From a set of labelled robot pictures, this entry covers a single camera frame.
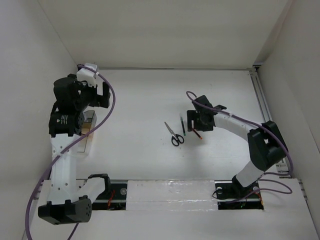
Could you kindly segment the red orange pen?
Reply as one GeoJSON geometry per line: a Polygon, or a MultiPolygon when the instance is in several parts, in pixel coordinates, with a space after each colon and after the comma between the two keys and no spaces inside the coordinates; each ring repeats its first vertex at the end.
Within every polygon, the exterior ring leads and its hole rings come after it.
{"type": "Polygon", "coordinates": [[[202,137],[194,128],[191,128],[191,130],[196,134],[196,136],[197,136],[200,140],[203,139],[203,137],[202,137]]]}

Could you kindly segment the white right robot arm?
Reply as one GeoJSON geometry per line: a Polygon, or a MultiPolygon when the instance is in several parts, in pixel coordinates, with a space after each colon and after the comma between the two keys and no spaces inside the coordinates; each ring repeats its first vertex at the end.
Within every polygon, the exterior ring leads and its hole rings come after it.
{"type": "Polygon", "coordinates": [[[226,187],[217,187],[212,196],[218,200],[239,202],[250,195],[260,192],[255,183],[273,165],[284,158],[291,159],[289,150],[277,124],[271,120],[256,123],[227,111],[223,105],[213,106],[205,95],[196,96],[187,91],[194,110],[187,111],[187,130],[202,132],[213,131],[214,128],[227,130],[248,143],[249,162],[231,180],[226,187]]]}

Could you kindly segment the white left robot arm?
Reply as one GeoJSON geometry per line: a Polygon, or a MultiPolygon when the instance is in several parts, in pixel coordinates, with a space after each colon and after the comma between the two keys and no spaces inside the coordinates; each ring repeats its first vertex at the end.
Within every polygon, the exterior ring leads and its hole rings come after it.
{"type": "Polygon", "coordinates": [[[38,207],[38,217],[52,225],[87,223],[92,216],[92,204],[111,194],[107,174],[91,175],[81,188],[77,187],[76,165],[78,143],[82,134],[87,107],[108,108],[110,88],[102,84],[98,94],[97,75],[69,74],[53,83],[56,101],[49,119],[52,146],[51,186],[46,204],[38,207]]]}

